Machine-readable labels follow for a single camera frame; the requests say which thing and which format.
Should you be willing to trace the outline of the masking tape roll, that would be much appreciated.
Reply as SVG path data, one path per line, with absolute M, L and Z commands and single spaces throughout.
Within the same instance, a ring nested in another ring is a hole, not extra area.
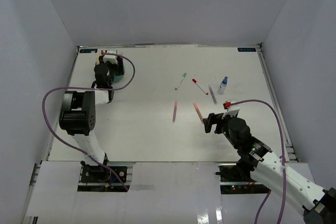
M 104 60 L 103 60 L 103 57 L 104 55 L 99 55 L 96 59 L 96 65 L 99 65 L 101 63 L 104 63 Z

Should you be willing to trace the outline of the green capped marker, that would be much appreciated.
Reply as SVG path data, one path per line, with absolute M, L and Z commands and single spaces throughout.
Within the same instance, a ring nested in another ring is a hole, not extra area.
M 186 75 L 187 75 L 187 73 L 186 73 L 186 72 L 185 72 L 185 73 L 183 73 L 183 75 L 182 75 L 181 79 L 180 79 L 180 80 L 179 80 L 179 82 L 177 83 L 177 85 L 176 85 L 176 87 L 175 87 L 175 89 L 174 89 L 174 90 L 178 90 L 178 89 L 179 89 L 179 87 L 180 87 L 180 85 L 181 85 L 182 81 L 185 79 Z

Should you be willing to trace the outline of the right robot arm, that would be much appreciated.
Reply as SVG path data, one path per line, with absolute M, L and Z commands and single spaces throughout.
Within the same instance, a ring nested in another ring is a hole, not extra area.
M 237 175 L 241 180 L 252 179 L 284 196 L 305 223 L 335 223 L 335 188 L 327 190 L 282 164 L 269 146 L 252 136 L 245 120 L 227 113 L 211 113 L 203 124 L 206 133 L 215 126 L 215 133 L 223 134 L 237 150 Z

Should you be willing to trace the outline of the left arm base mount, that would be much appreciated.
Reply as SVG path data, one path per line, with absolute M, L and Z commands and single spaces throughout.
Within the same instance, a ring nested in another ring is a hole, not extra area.
M 126 166 L 110 166 L 125 184 L 126 188 L 120 183 L 117 177 L 110 170 L 101 166 L 93 166 L 80 162 L 81 172 L 77 191 L 79 192 L 95 192 L 95 193 L 125 193 L 129 189 L 127 185 Z

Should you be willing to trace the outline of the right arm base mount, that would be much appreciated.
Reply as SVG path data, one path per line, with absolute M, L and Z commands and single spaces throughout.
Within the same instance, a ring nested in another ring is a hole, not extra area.
M 244 175 L 236 165 L 220 165 L 216 175 L 220 179 L 222 195 L 267 194 L 269 189 Z

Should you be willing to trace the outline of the grey clear pen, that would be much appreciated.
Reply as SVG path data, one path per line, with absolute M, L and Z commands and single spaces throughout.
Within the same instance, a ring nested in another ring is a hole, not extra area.
M 211 94 L 211 97 L 212 97 L 212 100 L 213 100 L 214 104 L 217 104 L 217 100 L 216 100 L 216 97 L 215 97 L 215 94 L 213 92 L 213 89 L 212 89 L 211 85 L 208 85 L 208 89 L 209 89 L 209 92 Z

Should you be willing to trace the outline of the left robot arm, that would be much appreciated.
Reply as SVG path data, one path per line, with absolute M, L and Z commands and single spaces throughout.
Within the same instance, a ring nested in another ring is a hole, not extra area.
M 84 92 L 66 91 L 64 93 L 59 117 L 60 128 L 68 133 L 85 152 L 84 165 L 100 164 L 93 168 L 93 176 L 101 182 L 110 178 L 111 168 L 107 166 L 108 157 L 100 147 L 94 128 L 96 125 L 96 106 L 111 103 L 114 97 L 113 83 L 124 75 L 123 59 L 110 57 L 99 60 L 94 67 L 95 90 Z

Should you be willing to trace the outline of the red capped marker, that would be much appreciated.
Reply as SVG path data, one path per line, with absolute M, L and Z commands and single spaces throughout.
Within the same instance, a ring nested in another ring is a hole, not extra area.
M 196 79 L 192 79 L 192 81 L 197 85 L 197 87 L 205 94 L 208 95 L 208 92 L 197 82 Z

